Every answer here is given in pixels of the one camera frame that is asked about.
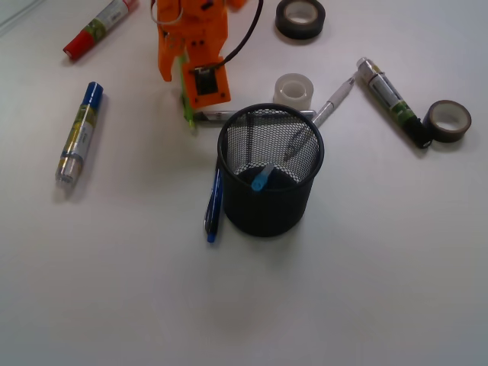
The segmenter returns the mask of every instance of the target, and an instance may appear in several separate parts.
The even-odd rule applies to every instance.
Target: red glue stick
[[[73,61],[79,59],[100,42],[115,24],[128,15],[138,2],[139,0],[113,0],[63,51]]]

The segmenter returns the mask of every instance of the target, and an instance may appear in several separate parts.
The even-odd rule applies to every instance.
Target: blue pen
[[[215,242],[217,231],[219,229],[220,208],[222,206],[222,172],[220,171],[219,162],[215,166],[215,178],[213,180],[212,195],[208,202],[207,212],[205,213],[205,231],[207,232],[207,241]]]

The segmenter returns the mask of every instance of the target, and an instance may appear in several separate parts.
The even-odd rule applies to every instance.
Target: pen holder
[[[285,155],[297,133],[306,142]],[[223,174],[223,209],[230,221],[253,236],[276,236],[300,221],[324,157],[320,132],[300,112],[279,104],[257,104],[235,113],[218,142]],[[268,165],[275,167],[265,188],[251,184]]]

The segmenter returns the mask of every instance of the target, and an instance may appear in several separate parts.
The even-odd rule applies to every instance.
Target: tape roll
[[[455,143],[463,138],[471,127],[471,115],[455,101],[438,101],[430,108],[423,121],[433,139],[440,143]],[[444,128],[444,124],[459,127],[456,130]]]
[[[322,32],[326,10],[317,0],[283,0],[276,8],[276,28],[293,40],[309,40]]]
[[[276,81],[273,102],[295,108],[297,111],[310,109],[313,84],[304,75],[285,74]]]

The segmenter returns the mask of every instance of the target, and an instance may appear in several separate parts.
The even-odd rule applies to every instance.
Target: wire
[[[173,21],[158,21],[156,18],[154,18],[154,14],[153,14],[153,7],[154,7],[154,4],[156,3],[156,0],[151,0],[151,19],[153,22],[155,22],[156,24],[159,24],[159,25],[172,25],[172,24],[176,24],[178,23],[181,18],[183,17],[183,8],[181,7],[181,4],[180,4],[180,15]]]
[[[236,47],[236,49],[231,53],[229,53],[229,55],[227,55],[227,57],[223,59],[223,61],[219,62],[216,65],[206,67],[204,69],[218,69],[224,66],[226,63],[228,63],[231,59],[236,57],[237,53],[239,53],[242,50],[242,48],[246,45],[247,41],[252,35],[252,32],[254,32],[254,28],[256,28],[256,25],[258,24],[259,21],[259,17],[261,16],[262,6],[264,5],[264,3],[265,3],[264,0],[259,0],[258,8],[256,9],[256,14],[254,16],[254,19],[252,20],[251,27],[249,27],[249,30],[247,31],[246,35],[242,39],[241,43],[239,43],[239,45]]]

